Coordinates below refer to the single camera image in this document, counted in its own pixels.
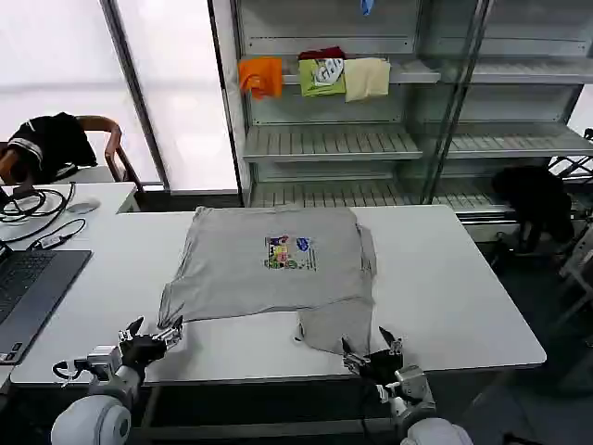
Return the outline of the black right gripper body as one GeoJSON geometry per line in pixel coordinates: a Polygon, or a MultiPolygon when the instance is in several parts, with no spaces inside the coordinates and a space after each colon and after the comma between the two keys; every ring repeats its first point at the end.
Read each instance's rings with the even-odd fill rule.
{"type": "Polygon", "coordinates": [[[396,371],[404,365],[402,353],[379,350],[365,357],[363,377],[378,385],[386,386],[397,381],[396,371]]]}

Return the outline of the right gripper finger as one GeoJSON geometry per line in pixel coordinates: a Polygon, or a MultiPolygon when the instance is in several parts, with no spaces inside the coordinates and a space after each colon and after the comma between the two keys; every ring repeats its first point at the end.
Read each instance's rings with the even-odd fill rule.
{"type": "Polygon", "coordinates": [[[395,337],[390,331],[382,326],[379,327],[379,332],[386,344],[386,348],[381,350],[381,352],[387,355],[401,355],[403,349],[402,338],[395,337]]]}
{"type": "Polygon", "coordinates": [[[362,369],[365,369],[370,365],[370,360],[366,357],[358,355],[358,353],[352,349],[345,337],[341,338],[341,345],[343,351],[343,365],[351,373],[359,373],[362,369]]]}

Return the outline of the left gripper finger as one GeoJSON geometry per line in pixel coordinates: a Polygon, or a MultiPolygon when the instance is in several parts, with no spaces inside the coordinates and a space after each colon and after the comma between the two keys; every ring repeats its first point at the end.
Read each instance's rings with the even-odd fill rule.
{"type": "Polygon", "coordinates": [[[144,317],[141,316],[138,319],[131,322],[125,329],[119,331],[119,342],[120,344],[135,344],[140,339],[141,335],[138,334],[144,317]]]}
{"type": "Polygon", "coordinates": [[[154,340],[164,343],[166,347],[174,347],[183,337],[183,317],[177,317],[165,330],[154,335],[154,340]]]}

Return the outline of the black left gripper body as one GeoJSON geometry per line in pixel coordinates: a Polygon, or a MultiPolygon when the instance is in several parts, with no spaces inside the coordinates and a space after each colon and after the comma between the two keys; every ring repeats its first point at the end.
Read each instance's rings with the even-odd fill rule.
{"type": "Polygon", "coordinates": [[[122,364],[136,372],[143,372],[152,362],[162,359],[166,353],[166,342],[150,335],[136,336],[120,343],[122,364]]]}

